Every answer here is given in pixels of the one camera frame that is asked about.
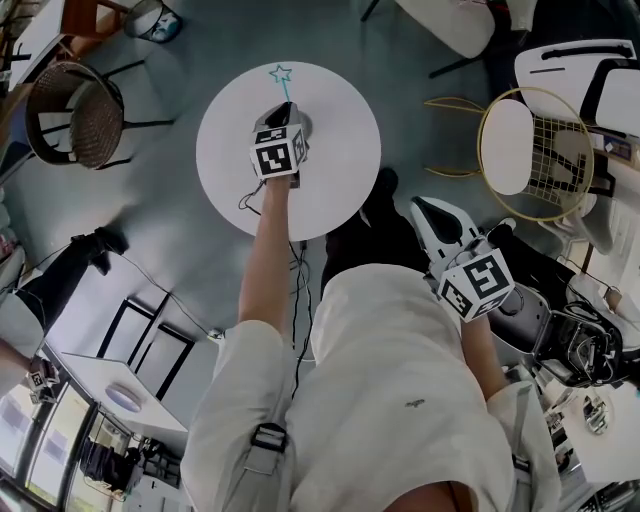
blue star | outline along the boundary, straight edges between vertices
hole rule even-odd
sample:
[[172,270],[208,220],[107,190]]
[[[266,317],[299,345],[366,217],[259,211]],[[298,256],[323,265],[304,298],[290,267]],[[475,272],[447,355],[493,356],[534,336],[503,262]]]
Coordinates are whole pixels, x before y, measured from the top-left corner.
[[269,71],[269,74],[273,78],[275,78],[276,83],[279,84],[280,82],[284,82],[285,80],[287,82],[291,82],[291,77],[289,76],[291,74],[291,71],[291,69],[284,69],[280,64],[278,64],[278,67],[273,71]]

black pants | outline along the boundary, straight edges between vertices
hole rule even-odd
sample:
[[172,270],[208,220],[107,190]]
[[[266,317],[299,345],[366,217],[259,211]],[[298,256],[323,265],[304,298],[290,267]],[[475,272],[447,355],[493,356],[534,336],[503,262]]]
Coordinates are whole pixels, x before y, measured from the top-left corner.
[[567,285],[575,272],[553,258],[539,253],[501,225],[489,234],[489,242],[502,252],[516,283],[535,288],[549,301],[551,309],[567,305]]
[[74,240],[40,277],[16,292],[36,316],[45,334],[64,310],[91,259],[98,253],[93,235]]
[[327,263],[322,293],[340,272],[370,263],[385,263],[426,273],[429,257],[420,247],[411,223],[400,215],[391,196],[370,196],[364,213],[371,227],[356,214],[327,234]]

black boot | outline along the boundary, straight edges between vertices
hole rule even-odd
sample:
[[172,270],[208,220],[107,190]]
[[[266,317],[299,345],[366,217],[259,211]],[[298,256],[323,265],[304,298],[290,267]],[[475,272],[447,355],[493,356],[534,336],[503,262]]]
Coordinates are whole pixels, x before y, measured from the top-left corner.
[[106,276],[109,270],[111,270],[111,262],[109,261],[109,255],[106,251],[92,258],[91,264],[96,267],[98,272],[103,276]]
[[390,167],[384,167],[378,171],[378,177],[373,184],[373,188],[369,193],[369,196],[362,205],[362,211],[364,212],[369,224],[372,222],[372,217],[376,215],[384,214],[384,212],[393,209],[393,194],[395,194],[398,188],[398,175],[396,171]]
[[111,251],[118,256],[122,256],[129,248],[129,244],[127,244],[127,240],[123,235],[115,233],[105,227],[96,229],[94,235],[104,243],[107,251]]

black shoe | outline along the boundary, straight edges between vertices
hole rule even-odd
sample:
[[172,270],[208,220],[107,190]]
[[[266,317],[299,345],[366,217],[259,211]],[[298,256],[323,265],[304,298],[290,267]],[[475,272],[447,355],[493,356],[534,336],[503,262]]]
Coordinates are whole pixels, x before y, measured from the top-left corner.
[[91,264],[98,269],[103,276],[106,276],[111,270],[111,263],[109,262],[109,254],[103,252],[91,259]]
[[364,202],[363,210],[367,218],[373,211],[384,205],[393,204],[393,194],[398,188],[398,175],[390,167],[383,167],[378,171],[378,177],[373,184],[369,197]]
[[393,197],[398,190],[398,173],[391,167],[383,167],[378,171],[378,177],[373,185],[372,193],[378,192]]
[[98,228],[94,231],[94,234],[104,244],[107,251],[116,253],[118,256],[122,256],[124,252],[129,248],[124,236],[115,233],[107,228]]

shoulder strap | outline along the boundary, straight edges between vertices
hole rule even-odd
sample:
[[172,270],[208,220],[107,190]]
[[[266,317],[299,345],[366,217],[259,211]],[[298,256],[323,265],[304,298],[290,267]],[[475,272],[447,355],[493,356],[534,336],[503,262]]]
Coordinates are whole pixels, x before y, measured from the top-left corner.
[[283,379],[272,421],[256,427],[231,478],[222,512],[286,512],[289,509],[295,448],[286,430],[293,375]]

